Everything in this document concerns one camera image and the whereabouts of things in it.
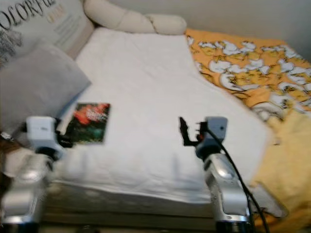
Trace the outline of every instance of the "book cover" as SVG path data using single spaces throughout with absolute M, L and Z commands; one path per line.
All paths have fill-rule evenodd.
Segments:
M 78 103 L 66 136 L 79 144 L 103 142 L 109 110 L 109 103 Z

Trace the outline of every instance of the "black cable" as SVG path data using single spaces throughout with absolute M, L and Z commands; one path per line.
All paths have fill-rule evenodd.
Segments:
M 269 227 L 268 227 L 266 218 L 265 218 L 265 216 L 263 215 L 263 212 L 262 212 L 262 210 L 260 209 L 260 206 L 259 206 L 258 202 L 257 202 L 256 199 L 254 198 L 253 194 L 252 194 L 252 193 L 248 190 L 248 188 L 246 187 L 246 185 L 245 185 L 245 183 L 244 183 L 244 181 L 243 181 L 243 179 L 242 179 L 242 177 L 241 177 L 241 175 L 240 175 L 240 173 L 239 173 L 237 167 L 235 166 L 235 164 L 234 164 L 232 158 L 230 157 L 228 151 L 225 149 L 225 147 L 223 146 L 222 142 L 218 139 L 218 137 L 217 137 L 210 129 L 207 129 L 207 132 L 215 139 L 215 141 L 216 141 L 217 144 L 220 146 L 220 148 L 225 152 L 225 155 L 226 155 L 227 159 L 228 159 L 229 162 L 232 164 L 232 166 L 233 166 L 235 172 L 237 173 L 237 176 L 238 176 L 238 178 L 239 178 L 239 180 L 240 180 L 240 182 L 241 182 L 243 191 L 245 192 L 245 194 L 246 194 L 247 196 L 249 196 L 249 197 L 251 198 L 251 200 L 252 200 L 252 202 L 254 203 L 256 209 L 258 210 L 258 213 L 259 213 L 260 218 L 261 218 L 261 220 L 262 220 L 262 222 L 263 222 L 263 226 L 264 226 L 264 228 L 265 228 L 266 233 L 270 233 L 270 230 L 269 230 Z

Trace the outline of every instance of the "yellow fabric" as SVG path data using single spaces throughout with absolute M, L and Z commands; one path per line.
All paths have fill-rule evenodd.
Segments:
M 311 65 L 280 40 L 186 34 L 203 77 L 239 98 L 276 134 L 252 182 L 288 210 L 284 219 L 269 216 L 271 231 L 294 233 L 310 224 Z

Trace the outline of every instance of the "cushion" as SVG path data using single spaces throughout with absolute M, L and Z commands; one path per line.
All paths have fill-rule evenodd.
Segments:
M 0 70 L 2 130 L 13 133 L 29 116 L 56 117 L 89 85 L 70 57 L 39 41 L 31 52 Z
M 77 0 L 0 0 L 0 68 L 38 39 L 75 57 L 93 32 Z
M 110 3 L 107 0 L 85 0 L 84 11 L 96 23 L 130 33 L 183 34 L 186 21 L 180 16 L 143 15 Z

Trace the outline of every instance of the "gray pillow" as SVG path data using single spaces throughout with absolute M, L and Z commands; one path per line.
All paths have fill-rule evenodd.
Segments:
M 89 79 L 64 52 L 39 41 L 0 70 L 1 129 L 12 134 L 28 116 L 56 117 Z

